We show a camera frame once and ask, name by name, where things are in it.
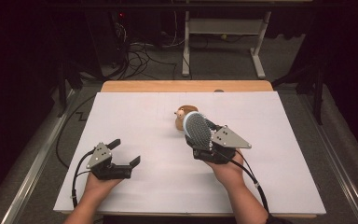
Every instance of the brown stuffed animal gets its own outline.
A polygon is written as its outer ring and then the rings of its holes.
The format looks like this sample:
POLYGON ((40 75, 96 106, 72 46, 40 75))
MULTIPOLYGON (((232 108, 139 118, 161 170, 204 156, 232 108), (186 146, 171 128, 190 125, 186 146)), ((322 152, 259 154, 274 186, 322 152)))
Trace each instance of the brown stuffed animal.
POLYGON ((199 110, 193 105, 182 105, 176 112, 174 112, 176 115, 175 126, 177 130, 183 130, 183 119, 185 118, 186 114, 190 113, 191 111, 199 110))

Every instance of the person's right hand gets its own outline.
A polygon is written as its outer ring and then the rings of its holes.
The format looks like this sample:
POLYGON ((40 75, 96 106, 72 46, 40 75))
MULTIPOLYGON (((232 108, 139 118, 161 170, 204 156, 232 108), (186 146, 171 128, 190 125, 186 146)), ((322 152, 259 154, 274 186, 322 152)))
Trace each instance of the person's right hand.
MULTIPOLYGON (((235 153, 235 156, 232 158, 232 160, 243 165, 243 158, 241 157, 240 153, 240 150, 237 149, 237 152, 235 153)), ((245 185, 242 176, 242 169, 236 164, 232 162, 227 164, 214 164, 207 161, 205 163, 207 163, 213 169, 217 180, 222 183, 226 189, 242 187, 245 185)))

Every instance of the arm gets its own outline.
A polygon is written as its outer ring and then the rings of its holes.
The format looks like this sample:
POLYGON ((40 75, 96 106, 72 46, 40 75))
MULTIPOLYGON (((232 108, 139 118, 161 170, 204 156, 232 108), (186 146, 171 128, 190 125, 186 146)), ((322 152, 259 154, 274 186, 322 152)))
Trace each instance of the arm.
MULTIPOLYGON (((238 153, 236 153, 233 160, 243 164, 243 159, 238 153)), ((227 164, 206 163, 211 166, 217 180, 227 190, 237 223, 265 224, 269 213, 246 187, 242 176, 242 169, 232 162, 227 164)))
POLYGON ((92 223, 98 206, 121 181, 122 179, 99 180, 93 173, 89 173, 83 196, 64 224, 92 223))

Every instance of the black sleeve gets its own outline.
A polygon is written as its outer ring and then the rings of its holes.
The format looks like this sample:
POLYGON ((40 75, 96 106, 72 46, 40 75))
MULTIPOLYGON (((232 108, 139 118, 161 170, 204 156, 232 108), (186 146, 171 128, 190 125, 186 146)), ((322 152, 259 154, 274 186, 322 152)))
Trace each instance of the black sleeve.
POLYGON ((283 218, 274 217, 272 214, 268 214, 266 224, 293 224, 293 222, 283 218))

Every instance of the white tabletop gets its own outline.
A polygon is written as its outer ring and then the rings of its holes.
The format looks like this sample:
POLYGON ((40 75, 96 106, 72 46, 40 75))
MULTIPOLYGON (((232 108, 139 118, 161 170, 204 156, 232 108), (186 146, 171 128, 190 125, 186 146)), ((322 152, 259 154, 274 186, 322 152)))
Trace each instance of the white tabletop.
MULTIPOLYGON (((73 210, 72 180, 80 158, 100 142, 116 138, 113 162, 141 163, 98 209, 103 214, 227 215, 227 193, 203 161, 193 159, 173 112, 194 105, 207 118, 252 144, 242 152, 260 182, 269 210, 276 215, 325 214, 310 170, 298 146, 279 95, 269 92, 100 92, 89 114, 54 210, 73 210)), ((86 159, 80 172, 86 170, 86 159)), ((259 199, 251 179, 246 184, 259 199)), ((77 179, 77 197, 86 175, 77 179)))

